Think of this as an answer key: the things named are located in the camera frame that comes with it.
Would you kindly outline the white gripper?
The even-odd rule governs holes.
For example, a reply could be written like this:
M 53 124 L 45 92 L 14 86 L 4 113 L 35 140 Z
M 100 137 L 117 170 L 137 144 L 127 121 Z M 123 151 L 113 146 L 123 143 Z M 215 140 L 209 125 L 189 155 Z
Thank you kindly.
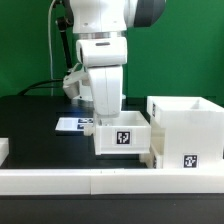
M 89 68 L 88 76 L 96 114 L 101 118 L 118 117 L 122 105 L 123 68 Z M 84 127 L 85 136 L 93 133 L 92 125 Z

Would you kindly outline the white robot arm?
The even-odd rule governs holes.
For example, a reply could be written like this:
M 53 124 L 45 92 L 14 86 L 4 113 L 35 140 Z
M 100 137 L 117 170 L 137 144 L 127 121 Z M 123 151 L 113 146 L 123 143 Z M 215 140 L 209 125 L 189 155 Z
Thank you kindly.
M 123 68 L 130 28 L 150 27 L 166 0 L 68 0 L 76 52 L 90 82 L 97 123 L 107 126 L 121 113 Z

